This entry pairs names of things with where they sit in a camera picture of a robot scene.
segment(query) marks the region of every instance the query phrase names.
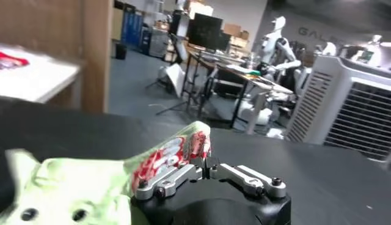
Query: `white machine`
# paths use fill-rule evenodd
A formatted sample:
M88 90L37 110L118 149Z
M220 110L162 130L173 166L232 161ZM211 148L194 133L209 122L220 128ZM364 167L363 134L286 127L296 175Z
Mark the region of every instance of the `white machine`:
M285 139L344 147L386 161L391 151L391 73L320 55Z
M324 55L324 56L335 56L337 54L337 47L331 43L327 42L326 47L322 49L321 46L317 46L314 51L316 56ZM312 73L312 68L302 67L298 68L294 71L294 80L295 80L295 93L297 96L301 96L303 94L305 82L308 80L309 75Z
M301 65L301 61L296 59L296 56L290 48L288 40L281 35L282 29L286 23L285 17L278 17L273 21L273 23L274 30L263 37L261 52L261 63L266 67L264 71L267 71L263 77L270 81L274 81L274 74L276 72L281 73L288 68L298 67ZM282 64L272 65L277 50L283 52L284 56L286 57L286 61ZM255 123L258 125L268 124L272 112L268 108L263 109L265 100L271 102L273 101L273 96L276 96L278 99L288 98L288 96L282 97L276 93L265 94L263 90L260 92L261 93L257 94L257 96L255 96L252 101L249 101L248 99L243 100L239 109L239 116L243 119L245 118L247 120L247 118L253 117L253 119L247 120L249 121L249 125L247 127L248 134L252 133ZM259 109L257 109L258 107L255 107L257 104L261 104Z

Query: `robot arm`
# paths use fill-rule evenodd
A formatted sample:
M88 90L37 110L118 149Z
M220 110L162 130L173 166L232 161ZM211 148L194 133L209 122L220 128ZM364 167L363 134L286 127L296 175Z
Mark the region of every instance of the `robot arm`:
M278 39L276 43L276 47L284 53L284 55L287 57L289 61L275 66L274 68L276 70L286 70L288 68L299 67L301 65L301 62L296 59L296 56L294 55L292 49L290 48L287 39Z

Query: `white humanoid robot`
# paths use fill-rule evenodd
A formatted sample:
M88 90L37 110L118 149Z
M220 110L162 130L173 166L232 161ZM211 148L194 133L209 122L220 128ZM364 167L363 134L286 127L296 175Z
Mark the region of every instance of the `white humanoid robot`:
M278 17L274 21L274 30L272 33L266 34L262 39L261 62L267 67L266 79L274 81L275 72L282 72L288 68L298 67L301 62L296 59L289 42L285 37L282 37L281 32L285 26L285 17ZM282 64L273 65L276 51L280 50L286 57L286 61Z
M261 75L274 81L276 72L282 73L284 70L301 65L301 61L296 59L294 52L290 48L289 42L285 37L282 37L281 32L285 26L285 17L278 17L274 21L274 30L265 35L262 39L261 49ZM282 64L273 65L274 56L277 50L281 51L286 60ZM261 90L252 100L245 99L239 108L241 118L249 121L247 133L253 132L255 124L266 125L272 114L272 110L264 108L265 101L286 100L288 95L280 94L272 91Z

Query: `paper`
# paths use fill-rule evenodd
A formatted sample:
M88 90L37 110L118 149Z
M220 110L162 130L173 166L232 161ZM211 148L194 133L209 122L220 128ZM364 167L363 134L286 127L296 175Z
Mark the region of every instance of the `paper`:
M166 74L174 85L175 93L178 98L180 98L183 89L183 81L185 80L184 71L178 64L174 64L166 68Z

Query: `red and white label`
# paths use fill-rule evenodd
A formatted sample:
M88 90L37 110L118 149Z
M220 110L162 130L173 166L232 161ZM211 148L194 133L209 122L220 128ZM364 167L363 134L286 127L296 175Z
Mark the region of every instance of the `red and white label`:
M206 158L211 149L209 136L202 131L191 135L190 141L185 145L186 137L179 136L153 152L133 173L132 190L136 190L140 180L150 180L171 166L188 164L191 158Z

